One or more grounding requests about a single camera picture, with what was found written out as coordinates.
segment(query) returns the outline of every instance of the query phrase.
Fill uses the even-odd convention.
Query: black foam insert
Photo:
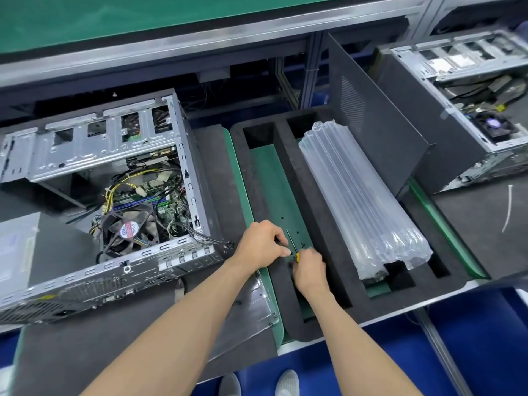
[[[435,222],[410,192],[400,202],[429,241],[434,255],[429,263],[408,270],[402,262],[388,265],[390,293],[369,298],[359,279],[339,228],[297,144],[296,138],[315,121],[334,115],[328,106],[292,111],[238,123],[231,137],[255,220],[270,219],[250,148],[273,144],[314,247],[327,264],[327,278],[336,300],[358,323],[460,289],[470,279],[455,251]],[[303,342],[322,336],[316,320],[305,321],[285,259],[269,266],[283,323],[288,334]]]

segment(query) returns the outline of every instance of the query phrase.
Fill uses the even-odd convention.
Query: fan sticker
[[[131,239],[139,232],[139,225],[137,222],[130,221],[126,222],[119,230],[119,235],[123,239]]]

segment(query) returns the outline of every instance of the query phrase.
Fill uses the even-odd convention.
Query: shoe
[[[240,382],[234,373],[225,375],[220,382],[218,396],[242,396]]]
[[[282,373],[275,388],[275,396],[299,396],[299,377],[294,370],[286,370]]]

